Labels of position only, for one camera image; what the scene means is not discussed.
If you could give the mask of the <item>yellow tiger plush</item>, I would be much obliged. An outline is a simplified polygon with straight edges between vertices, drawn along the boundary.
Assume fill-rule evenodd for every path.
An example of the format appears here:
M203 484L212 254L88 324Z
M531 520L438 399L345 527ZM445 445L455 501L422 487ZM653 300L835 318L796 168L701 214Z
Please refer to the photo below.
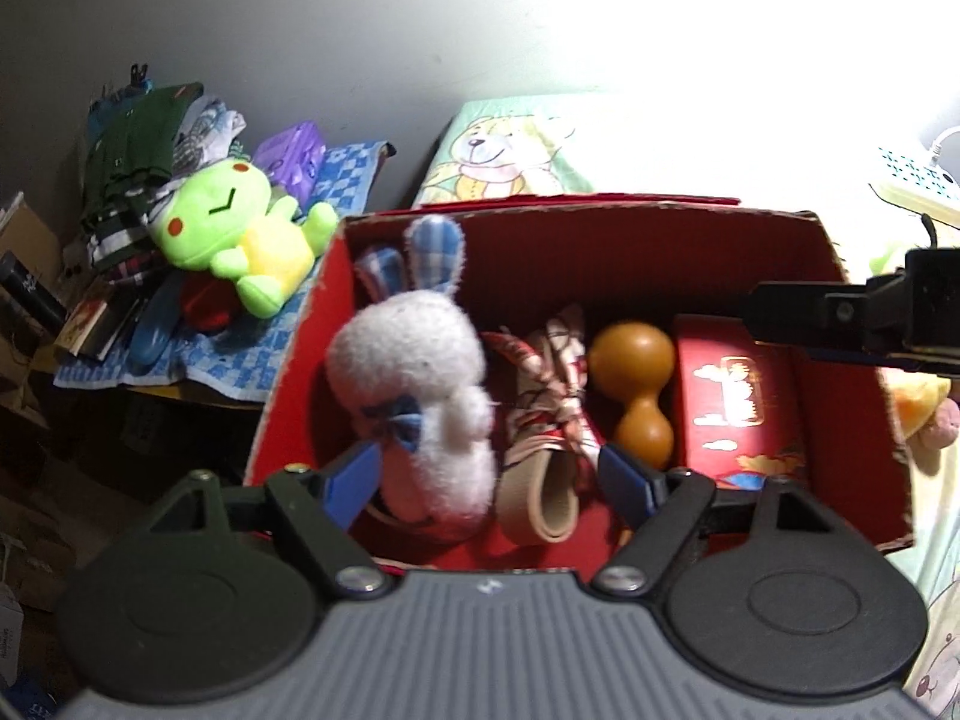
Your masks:
M934 374L900 371L891 367L884 369L882 374L892 394L903 437L919 439L921 427L934 415L937 405L950 397L952 383Z

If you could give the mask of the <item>white bunny plush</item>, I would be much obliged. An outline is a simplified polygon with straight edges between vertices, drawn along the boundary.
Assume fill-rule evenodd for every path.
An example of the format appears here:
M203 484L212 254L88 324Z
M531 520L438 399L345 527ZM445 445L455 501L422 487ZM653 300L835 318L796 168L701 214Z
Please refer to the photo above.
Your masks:
M364 250L355 271L371 302L325 360L358 434L381 447L386 511L446 539L482 525L498 478L485 353L455 302L464 265L464 231L444 215L413 220L402 249Z

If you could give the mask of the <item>pink teddy bear plush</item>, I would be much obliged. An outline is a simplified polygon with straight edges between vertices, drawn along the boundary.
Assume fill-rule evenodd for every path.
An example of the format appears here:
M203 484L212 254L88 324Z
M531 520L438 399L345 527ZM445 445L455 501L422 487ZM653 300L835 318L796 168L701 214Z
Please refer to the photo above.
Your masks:
M960 408L957 401L947 397L935 408L934 415L921 427L919 440L929 450L950 447L960 433Z

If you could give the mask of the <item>red gift box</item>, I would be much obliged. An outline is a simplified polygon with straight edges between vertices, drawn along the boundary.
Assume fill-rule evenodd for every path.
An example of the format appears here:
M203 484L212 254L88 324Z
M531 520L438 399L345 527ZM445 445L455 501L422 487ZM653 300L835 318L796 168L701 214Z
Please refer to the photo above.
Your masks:
M743 323L678 316L672 325L675 463L721 489L750 491L771 476L804 484L802 411L788 356Z

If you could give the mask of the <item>white power strip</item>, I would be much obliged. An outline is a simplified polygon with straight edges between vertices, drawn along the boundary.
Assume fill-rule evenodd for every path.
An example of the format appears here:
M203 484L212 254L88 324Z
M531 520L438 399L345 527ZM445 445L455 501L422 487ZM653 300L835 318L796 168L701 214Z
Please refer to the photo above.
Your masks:
M884 202L905 210L931 216L958 210L958 182L923 148L876 146L869 185Z

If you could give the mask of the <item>brown wooden gourd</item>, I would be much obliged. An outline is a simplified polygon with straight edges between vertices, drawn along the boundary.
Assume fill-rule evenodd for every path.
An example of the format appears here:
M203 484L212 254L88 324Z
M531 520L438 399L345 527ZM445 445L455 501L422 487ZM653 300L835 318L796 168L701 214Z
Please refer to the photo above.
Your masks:
M659 400L674 375L672 340L644 322L604 328L587 353L590 380L623 410L613 442L635 460L663 470L674 452L674 429Z

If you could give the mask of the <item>baby print bed sheet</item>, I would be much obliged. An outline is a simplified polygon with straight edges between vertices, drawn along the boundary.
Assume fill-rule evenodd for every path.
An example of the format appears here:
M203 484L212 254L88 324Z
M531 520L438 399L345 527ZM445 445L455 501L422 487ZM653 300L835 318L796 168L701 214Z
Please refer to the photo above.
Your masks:
M732 197L750 208L812 211L825 224L851 277L889 273L924 238L918 215L884 202L871 180L876 146L923 148L954 179L958 119L921 122L904 110L876 109L840 121L835 111L796 110L729 115L726 121L647 117L637 104L599 93L542 94L464 104L439 138L416 206L511 197L500 179L477 190L457 187L469 164L493 156L469 148L472 137L497 142L527 124L544 142L542 158L503 163L530 177L530 193L672 193ZM911 694L934 713L958 713L958 437L929 450L907 439L913 485L913 546L893 565L928 603L931 633L908 678Z

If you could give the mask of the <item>blue checkered cloth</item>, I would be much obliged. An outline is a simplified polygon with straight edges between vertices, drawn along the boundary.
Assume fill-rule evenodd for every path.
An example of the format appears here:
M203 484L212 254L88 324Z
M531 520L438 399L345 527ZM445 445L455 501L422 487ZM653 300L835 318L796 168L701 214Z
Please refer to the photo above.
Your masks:
M371 188L384 163L395 154L387 142L359 142L327 151L313 197L342 216L366 211ZM169 387L190 382L236 401L262 403L274 387L286 348L298 325L311 285L302 283L273 319L259 320L242 309L236 289L206 273L182 282L172 330L151 366L130 359L132 333L124 332L103 362L72 359L60 364L53 385L67 390Z

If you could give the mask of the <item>red cardboard box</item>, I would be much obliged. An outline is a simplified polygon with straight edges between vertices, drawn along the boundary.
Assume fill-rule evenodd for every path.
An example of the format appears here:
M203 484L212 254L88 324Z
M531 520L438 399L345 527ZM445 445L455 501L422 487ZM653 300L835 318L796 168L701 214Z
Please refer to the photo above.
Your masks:
M656 197L612 202L459 206L466 266L457 300L480 330L527 335L570 304L589 327L677 314L735 316L762 281L841 281L828 232L812 215ZM353 262L371 245L400 245L409 213L344 221L299 316L247 462L259 484L290 463L324 466L355 442L325 377L325 351L366 304ZM914 541L907 447L870 367L796 366L811 489L884 553Z

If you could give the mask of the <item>stack of books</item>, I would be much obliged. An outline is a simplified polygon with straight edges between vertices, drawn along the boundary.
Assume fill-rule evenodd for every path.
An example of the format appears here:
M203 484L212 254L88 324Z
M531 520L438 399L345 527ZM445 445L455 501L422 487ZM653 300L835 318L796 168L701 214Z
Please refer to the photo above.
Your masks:
M60 241L21 192L2 199L2 376L18 379L39 346L60 359L101 362L146 301L146 289L110 284Z

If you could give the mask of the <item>green frog plush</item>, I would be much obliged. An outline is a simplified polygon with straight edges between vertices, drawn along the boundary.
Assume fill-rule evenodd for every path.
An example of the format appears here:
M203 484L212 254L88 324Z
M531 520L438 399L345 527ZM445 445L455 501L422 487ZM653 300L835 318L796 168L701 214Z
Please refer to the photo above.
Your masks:
M302 211L295 197L275 195L265 172L238 158L194 172L148 216L149 232L171 265L233 283L257 319L280 313L338 223L332 205Z

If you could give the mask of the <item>purple tissue pack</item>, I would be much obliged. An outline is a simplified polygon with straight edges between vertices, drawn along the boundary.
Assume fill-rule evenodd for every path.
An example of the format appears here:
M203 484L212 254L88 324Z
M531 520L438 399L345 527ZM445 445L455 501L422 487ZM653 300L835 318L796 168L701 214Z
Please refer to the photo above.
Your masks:
M325 153L327 143L319 125L304 121L263 140L254 151L252 163L268 177L272 187L283 188L298 200L301 210L308 210Z

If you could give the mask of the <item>pile of folded clothes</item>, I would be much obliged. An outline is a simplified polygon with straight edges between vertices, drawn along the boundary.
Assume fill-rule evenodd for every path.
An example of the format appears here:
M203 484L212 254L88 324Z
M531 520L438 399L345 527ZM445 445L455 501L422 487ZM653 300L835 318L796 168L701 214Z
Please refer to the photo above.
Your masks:
M80 226L89 265L119 280L155 249L149 216L210 164L241 156L245 119L199 82L158 86L145 64L89 105Z

